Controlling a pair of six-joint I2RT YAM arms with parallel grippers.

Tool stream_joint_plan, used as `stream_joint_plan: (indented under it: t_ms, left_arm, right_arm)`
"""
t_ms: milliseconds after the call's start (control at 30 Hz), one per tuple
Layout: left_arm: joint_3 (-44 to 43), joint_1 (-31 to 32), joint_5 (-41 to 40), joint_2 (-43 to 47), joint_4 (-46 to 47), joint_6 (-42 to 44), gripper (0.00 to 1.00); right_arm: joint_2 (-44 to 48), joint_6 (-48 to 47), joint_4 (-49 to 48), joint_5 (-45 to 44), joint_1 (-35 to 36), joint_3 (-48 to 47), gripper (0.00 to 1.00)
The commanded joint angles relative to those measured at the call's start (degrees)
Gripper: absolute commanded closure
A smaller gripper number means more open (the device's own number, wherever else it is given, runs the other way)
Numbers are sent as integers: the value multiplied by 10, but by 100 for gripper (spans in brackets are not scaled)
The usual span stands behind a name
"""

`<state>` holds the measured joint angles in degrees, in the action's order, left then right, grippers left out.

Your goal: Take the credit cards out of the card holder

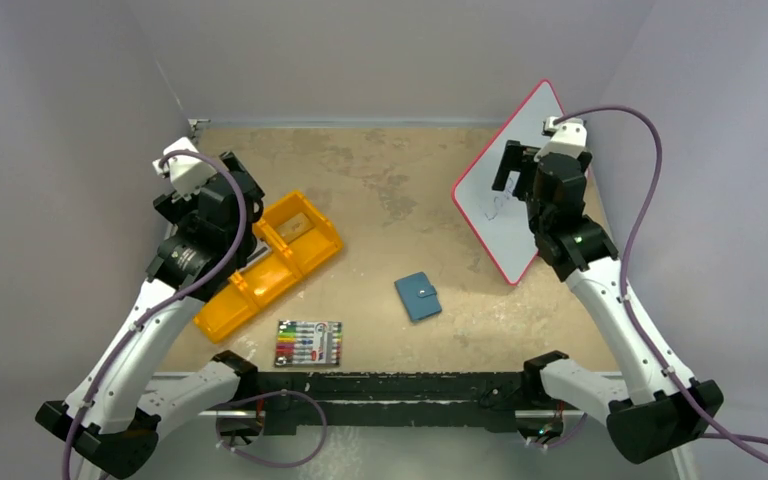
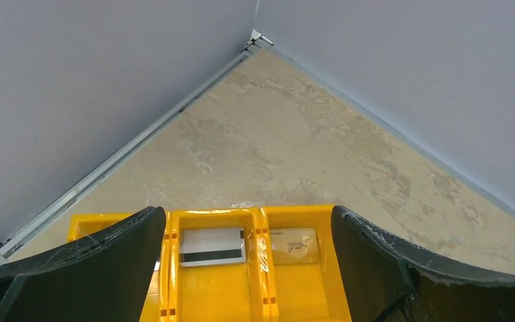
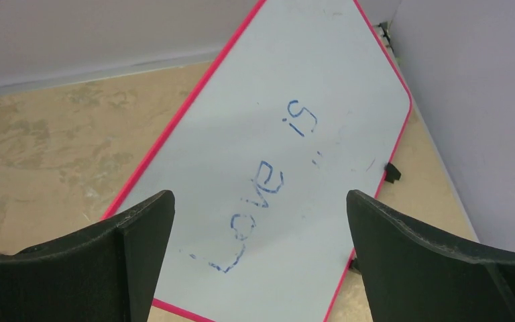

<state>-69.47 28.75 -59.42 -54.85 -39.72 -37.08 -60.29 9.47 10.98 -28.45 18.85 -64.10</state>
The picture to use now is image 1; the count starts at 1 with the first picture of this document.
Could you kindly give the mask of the blue card holder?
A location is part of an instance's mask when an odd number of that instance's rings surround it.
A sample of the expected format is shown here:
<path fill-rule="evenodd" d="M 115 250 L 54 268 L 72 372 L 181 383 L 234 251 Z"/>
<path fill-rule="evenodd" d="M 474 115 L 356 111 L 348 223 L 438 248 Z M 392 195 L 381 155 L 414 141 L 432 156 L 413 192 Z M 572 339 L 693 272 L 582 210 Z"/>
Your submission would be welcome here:
<path fill-rule="evenodd" d="M 396 292 L 412 323 L 442 312 L 437 291 L 424 272 L 417 272 L 394 282 Z"/>

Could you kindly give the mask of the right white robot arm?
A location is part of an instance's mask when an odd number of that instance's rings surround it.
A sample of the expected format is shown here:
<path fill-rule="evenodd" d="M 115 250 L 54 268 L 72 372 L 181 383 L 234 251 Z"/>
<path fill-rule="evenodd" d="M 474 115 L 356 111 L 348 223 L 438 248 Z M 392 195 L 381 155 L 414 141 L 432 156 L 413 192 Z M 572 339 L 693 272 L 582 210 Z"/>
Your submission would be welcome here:
<path fill-rule="evenodd" d="M 603 227 L 585 214 L 585 170 L 592 156 L 539 154 L 506 142 L 492 188 L 517 173 L 513 195 L 527 208 L 538 255 L 585 307 L 622 374 L 610 380 L 552 351 L 525 362 L 524 399 L 579 408 L 603 424 L 619 453 L 633 464 L 699 438 L 724 397 L 713 380 L 699 381 L 656 332 L 621 277 L 618 250 Z"/>

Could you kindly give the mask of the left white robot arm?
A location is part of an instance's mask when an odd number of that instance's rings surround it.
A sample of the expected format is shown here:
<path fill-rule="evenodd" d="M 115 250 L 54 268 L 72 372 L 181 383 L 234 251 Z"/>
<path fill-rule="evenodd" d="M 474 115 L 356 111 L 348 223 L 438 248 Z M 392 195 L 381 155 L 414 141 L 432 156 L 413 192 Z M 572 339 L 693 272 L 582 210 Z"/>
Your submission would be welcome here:
<path fill-rule="evenodd" d="M 254 224 L 264 193 L 231 152 L 210 159 L 176 147 L 154 164 L 173 186 L 155 210 L 174 227 L 150 261 L 136 302 L 102 357 L 67 398 L 45 402 L 36 422 L 64 449 L 60 475 L 75 458 L 100 479 L 125 479 L 152 456 L 179 418 L 226 401 L 244 409 L 258 382 L 236 371 L 239 357 L 224 354 L 157 398 L 146 395 L 160 362 L 184 327 L 248 266 L 257 249 Z"/>

